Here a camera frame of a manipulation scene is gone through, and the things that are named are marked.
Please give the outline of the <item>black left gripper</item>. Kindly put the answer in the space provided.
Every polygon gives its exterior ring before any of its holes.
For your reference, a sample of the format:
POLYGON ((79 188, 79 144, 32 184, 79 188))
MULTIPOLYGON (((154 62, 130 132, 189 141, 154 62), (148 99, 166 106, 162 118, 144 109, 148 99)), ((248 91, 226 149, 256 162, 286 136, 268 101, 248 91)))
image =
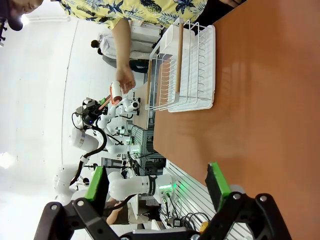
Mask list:
MULTIPOLYGON (((82 103, 82 120, 93 124, 102 114, 99 101, 82 103)), ((97 167, 84 197, 72 200, 67 205, 53 201, 45 205, 40 217, 35 240, 70 240, 76 230, 85 229, 93 240, 117 240, 118 235, 102 218, 109 189, 106 169, 97 167)))

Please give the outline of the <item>black green-padded right gripper finger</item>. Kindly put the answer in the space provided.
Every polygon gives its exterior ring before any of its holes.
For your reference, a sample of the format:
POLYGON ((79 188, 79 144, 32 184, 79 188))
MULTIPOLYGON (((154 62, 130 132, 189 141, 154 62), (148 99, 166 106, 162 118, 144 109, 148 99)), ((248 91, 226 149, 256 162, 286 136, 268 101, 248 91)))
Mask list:
POLYGON ((216 211, 201 240, 225 240, 234 224, 245 224, 254 240, 290 240, 292 237, 272 195, 249 197, 231 191, 217 162, 207 165, 205 183, 216 211))

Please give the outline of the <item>person's hand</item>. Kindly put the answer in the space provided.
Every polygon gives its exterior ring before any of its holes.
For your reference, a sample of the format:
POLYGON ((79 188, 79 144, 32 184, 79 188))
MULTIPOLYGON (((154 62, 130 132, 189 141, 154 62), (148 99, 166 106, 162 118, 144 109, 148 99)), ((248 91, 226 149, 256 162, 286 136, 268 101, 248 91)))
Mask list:
POLYGON ((123 94, 127 94, 136 87, 136 81, 131 68, 126 65, 116 70, 116 80, 119 82, 123 94))

